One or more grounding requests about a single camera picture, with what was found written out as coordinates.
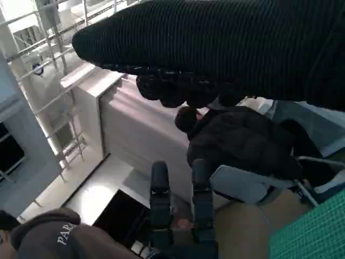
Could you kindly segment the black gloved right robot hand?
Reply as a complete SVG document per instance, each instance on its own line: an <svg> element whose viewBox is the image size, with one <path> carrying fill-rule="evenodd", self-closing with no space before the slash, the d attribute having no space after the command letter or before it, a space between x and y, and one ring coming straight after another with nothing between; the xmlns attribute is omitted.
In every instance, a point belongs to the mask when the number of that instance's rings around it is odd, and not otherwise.
<svg viewBox="0 0 345 259"><path fill-rule="evenodd" d="M72 45L165 107L263 97L344 110L344 1L145 1Z"/></svg>

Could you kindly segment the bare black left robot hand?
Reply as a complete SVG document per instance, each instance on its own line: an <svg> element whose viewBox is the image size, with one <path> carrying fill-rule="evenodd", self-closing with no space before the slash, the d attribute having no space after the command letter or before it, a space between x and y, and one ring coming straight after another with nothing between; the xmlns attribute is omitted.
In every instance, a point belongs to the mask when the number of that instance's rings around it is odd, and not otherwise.
<svg viewBox="0 0 345 259"><path fill-rule="evenodd" d="M214 231L213 191L210 165L202 159L192 164L192 241L175 244L172 228L167 164L155 162L150 184L150 242L148 258L219 258Z"/></svg>

